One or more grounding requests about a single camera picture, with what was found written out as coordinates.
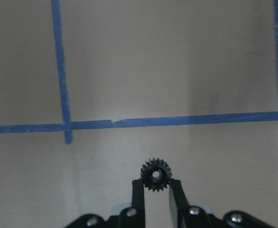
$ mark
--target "screw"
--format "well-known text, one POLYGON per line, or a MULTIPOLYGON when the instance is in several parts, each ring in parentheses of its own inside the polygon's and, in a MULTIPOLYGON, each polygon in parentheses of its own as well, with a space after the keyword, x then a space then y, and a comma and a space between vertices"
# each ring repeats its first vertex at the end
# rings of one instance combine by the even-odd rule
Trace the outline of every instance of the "screw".
POLYGON ((87 226, 88 227, 91 227, 91 226, 94 226, 98 223, 98 218, 96 216, 92 216, 91 218, 89 218, 87 220, 87 226))
POLYGON ((235 223, 241 223, 242 222, 241 214, 232 214, 231 215, 231 221, 235 222, 235 223))
POLYGON ((129 209, 127 210, 127 212, 126 212, 126 215, 127 215, 128 217, 133 217, 133 216, 135 216, 136 214, 137 214, 137 210, 134 209, 134 208, 129 208, 129 209))
POLYGON ((198 215, 200 212, 199 207, 190 207, 190 209, 188 210, 190 212, 191 215, 198 215))

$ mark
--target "wall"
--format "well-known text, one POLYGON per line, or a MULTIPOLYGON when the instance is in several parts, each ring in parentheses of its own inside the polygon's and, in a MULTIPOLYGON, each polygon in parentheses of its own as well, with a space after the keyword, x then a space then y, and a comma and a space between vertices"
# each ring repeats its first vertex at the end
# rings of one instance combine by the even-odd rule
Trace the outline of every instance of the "wall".
MULTIPOLYGON (((271 0, 60 1, 72 121, 278 111, 271 0)), ((0 125, 61 123, 48 0, 0 0, 0 125)), ((278 227, 278 122, 0 135, 0 227, 64 227, 131 199, 163 158, 191 202, 278 227)), ((147 227, 171 227, 146 191, 147 227)))

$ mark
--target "spur gear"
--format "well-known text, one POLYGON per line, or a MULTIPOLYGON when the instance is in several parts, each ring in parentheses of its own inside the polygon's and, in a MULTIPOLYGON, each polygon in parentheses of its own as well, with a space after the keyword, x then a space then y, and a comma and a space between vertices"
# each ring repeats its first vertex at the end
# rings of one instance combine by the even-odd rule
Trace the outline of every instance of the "spur gear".
POLYGON ((145 187, 153 191, 167 188, 167 184, 172 178, 172 171, 164 160, 149 159, 142 167, 141 178, 145 187))

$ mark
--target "gear hole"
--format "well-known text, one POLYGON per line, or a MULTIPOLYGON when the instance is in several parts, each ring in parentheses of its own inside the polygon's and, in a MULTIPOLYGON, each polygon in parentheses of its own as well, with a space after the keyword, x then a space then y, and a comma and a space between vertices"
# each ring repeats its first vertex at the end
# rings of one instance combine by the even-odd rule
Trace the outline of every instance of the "gear hole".
POLYGON ((154 170, 151 174, 151 180, 153 183, 159 183, 162 181, 162 171, 154 170))
POLYGON ((153 172, 153 178, 159 178, 160 172, 159 171, 154 171, 153 172))

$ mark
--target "black plastic arm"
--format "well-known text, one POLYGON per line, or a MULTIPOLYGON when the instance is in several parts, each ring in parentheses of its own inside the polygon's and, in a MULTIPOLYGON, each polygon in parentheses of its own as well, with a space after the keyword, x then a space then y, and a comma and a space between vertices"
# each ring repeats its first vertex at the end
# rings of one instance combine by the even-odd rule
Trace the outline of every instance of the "black plastic arm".
POLYGON ((181 181, 171 179, 169 206, 174 228, 273 228, 242 211, 231 211, 223 219, 197 206, 191 206, 181 186, 181 181))
POLYGON ((144 187, 142 179, 133 180, 133 193, 130 208, 120 215, 110 216, 107 221, 95 214, 82 215, 66 228, 145 228, 144 187))

